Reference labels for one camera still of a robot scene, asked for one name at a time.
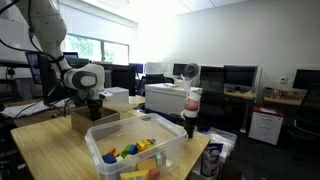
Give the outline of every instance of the office floor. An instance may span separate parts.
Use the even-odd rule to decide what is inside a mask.
[[[299,147],[286,136],[285,128],[281,131],[277,146],[250,139],[238,130],[232,131],[238,139],[229,163],[251,171],[257,180],[320,179],[319,141],[310,150],[305,149],[308,153],[304,156],[294,156]]]

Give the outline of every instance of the window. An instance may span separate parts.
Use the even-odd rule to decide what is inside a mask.
[[[78,52],[80,58],[93,61],[124,65],[129,62],[129,45],[73,34],[66,36],[65,51]]]
[[[106,62],[127,65],[129,62],[129,46],[104,42],[104,57]]]

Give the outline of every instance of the drawer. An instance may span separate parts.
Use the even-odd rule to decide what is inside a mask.
[[[249,137],[276,145],[278,142],[280,128],[272,128],[262,124],[252,123]]]
[[[262,125],[264,127],[280,129],[282,126],[282,117],[254,112],[252,118],[252,123]]]

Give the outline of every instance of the toy block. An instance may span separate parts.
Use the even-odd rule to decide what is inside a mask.
[[[157,163],[157,166],[161,166],[162,165],[162,157],[161,157],[161,154],[160,153],[156,153],[154,155],[155,159],[156,159],[156,163]]]
[[[118,157],[116,158],[116,160],[117,160],[117,162],[119,162],[119,161],[122,161],[123,158],[122,158],[121,156],[118,156]]]
[[[150,143],[150,141],[148,141],[147,139],[142,140],[142,143],[143,143],[145,146],[147,146],[147,145],[150,145],[150,144],[151,144],[151,143]]]
[[[148,179],[148,170],[120,174],[121,180]]]
[[[126,146],[126,149],[125,149],[125,150],[126,150],[127,152],[129,152],[130,147],[131,147],[131,144],[128,144],[128,145]]]
[[[116,148],[111,148],[111,149],[108,151],[109,154],[113,154],[114,152],[116,152]]]
[[[124,159],[126,158],[126,156],[128,155],[128,152],[124,149],[123,151],[121,151],[120,156]]]
[[[148,139],[148,141],[149,141],[151,144],[156,144],[156,140],[155,140],[155,139]]]
[[[162,164],[166,164],[166,160],[167,160],[167,156],[166,156],[166,153],[164,153],[163,151],[160,152],[161,154],[161,157],[162,157]]]
[[[127,156],[126,156],[126,159],[127,159],[127,158],[129,158],[130,156],[132,156],[132,155],[130,155],[130,154],[127,154]]]
[[[154,168],[149,170],[148,180],[159,180],[160,179],[160,169]]]
[[[146,159],[137,163],[138,171],[150,170],[157,167],[156,160],[154,158]]]
[[[137,146],[136,145],[131,145],[131,147],[129,149],[129,154],[135,155],[135,154],[137,154],[137,152],[138,152]]]
[[[141,141],[137,142],[137,148],[139,152],[147,150],[147,147]]]
[[[117,162],[117,160],[116,160],[116,158],[113,156],[113,154],[110,154],[110,153],[103,155],[103,156],[102,156],[102,159],[103,159],[103,161],[104,161],[105,163],[107,163],[107,164],[113,164],[113,163]]]
[[[118,151],[115,151],[115,152],[113,153],[113,156],[114,156],[114,157],[118,157],[118,156],[119,156],[119,152],[118,152]]]
[[[164,152],[156,153],[154,157],[156,159],[157,166],[166,164],[166,154]]]
[[[147,145],[147,149],[150,149],[150,148],[153,148],[153,147],[154,147],[154,145],[152,145],[152,144]]]

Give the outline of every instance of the cardboard box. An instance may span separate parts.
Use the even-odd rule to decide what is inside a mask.
[[[78,131],[82,135],[85,135],[90,127],[120,120],[120,114],[117,111],[102,107],[100,112],[101,119],[91,121],[89,108],[85,107],[72,111],[72,129]]]

